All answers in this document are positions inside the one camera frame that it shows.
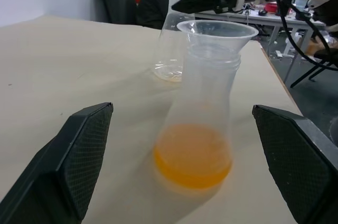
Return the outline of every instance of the cup rim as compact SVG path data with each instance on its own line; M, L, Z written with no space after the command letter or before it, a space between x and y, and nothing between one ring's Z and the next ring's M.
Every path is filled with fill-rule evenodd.
M206 22L206 23L210 22L210 23L222 23L222 24L227 24L227 25L237 25L237 26L241 26L241 27L253 30L253 34L244 35L244 36L217 36L217 35L206 35L206 34L199 34L199 33L191 33L191 32L183 30L184 24L187 24L187 23L189 24L189 23L192 23L192 22ZM247 38L252 38L252 37L258 35L258 33L259 33L259 31L256 30L254 27L247 26L247 25L244 25L244 24L241 24L241 23L227 22L227 21L214 21L214 20L190 20L190 21L180 22L177 25L177 28L184 33L188 33L188 34L192 34L192 35L210 36L210 37L213 37L213 38L220 38L220 39L247 39Z

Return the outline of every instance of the bottle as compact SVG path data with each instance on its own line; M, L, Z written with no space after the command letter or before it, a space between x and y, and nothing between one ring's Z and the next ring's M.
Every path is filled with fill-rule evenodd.
M224 21L187 21L183 79L153 150L157 169L191 189L222 182L231 169L229 96L238 52L258 31Z
M155 50L152 71L161 79L180 82L182 79L183 51L186 47L186 35L179 33L177 24L194 20L194 14L185 14L171 9L179 0L169 0L168 14Z

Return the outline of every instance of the desk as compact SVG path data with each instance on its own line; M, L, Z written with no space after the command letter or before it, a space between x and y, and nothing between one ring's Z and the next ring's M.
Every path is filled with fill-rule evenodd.
M207 18L212 20L221 20L221 21L230 21L230 22L240 22L240 23L249 23L249 24L260 24L260 25L266 25L266 26L273 26L274 30L271 34L270 41L268 44L268 47L276 40L277 34L279 32L279 29L283 27L283 24L281 22L281 19L279 16L274 14L267 14L266 16L259 16L258 11L250 11L250 15L248 16L248 19L245 14L235 14L235 13L223 13L223 14L216 14L214 11L206 11L202 13L198 13L195 15L196 17L200 18ZM296 32L300 29L305 30L305 34L301 43L301 50L305 53L306 49L309 45L311 36L313 34L313 30L309 25L306 24L306 22L299 21L295 19L294 16L287 16L286 22L288 24L288 27L293 29L292 30L292 36L294 37L296 35ZM325 24L322 22L314 22L314 25L318 29L324 29ZM290 45L287 45L284 54L287 54L290 49ZM288 76L291 72L291 69L295 63L295 61L300 56L294 56L292 63L289 67L289 70L286 74L286 77L284 79L284 82L287 81Z
M258 42L241 51L231 93L234 165L214 195L166 190L151 150L179 87L149 70L159 31L42 17L0 29L0 199L76 111L114 104L102 170L83 224L293 224L269 173L254 104L299 114Z

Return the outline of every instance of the chair leg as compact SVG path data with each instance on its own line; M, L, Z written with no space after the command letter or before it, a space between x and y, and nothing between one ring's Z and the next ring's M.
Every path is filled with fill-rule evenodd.
M332 66L333 63L329 63L327 64L328 67ZM311 75L308 79L312 80L314 77L316 77L318 74L320 74L321 72L323 72L325 69L324 68L320 68L318 71L316 71L313 75Z
M312 67L307 73L305 73L303 76L301 76L298 80L296 80L294 83L291 84L291 88L293 88L294 86L296 86L298 83L300 83L302 80L304 80L307 76L309 76L311 73L313 73L315 70L317 70L319 66L314 66Z

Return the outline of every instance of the bottle bottom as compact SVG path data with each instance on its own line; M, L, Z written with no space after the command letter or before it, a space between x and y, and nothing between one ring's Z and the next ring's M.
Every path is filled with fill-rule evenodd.
M171 82L180 82L182 80L182 67L178 66L159 66L153 70L159 78Z
M222 134L198 124L168 127L157 140L153 154L160 173L191 189L221 183L232 164L229 145Z

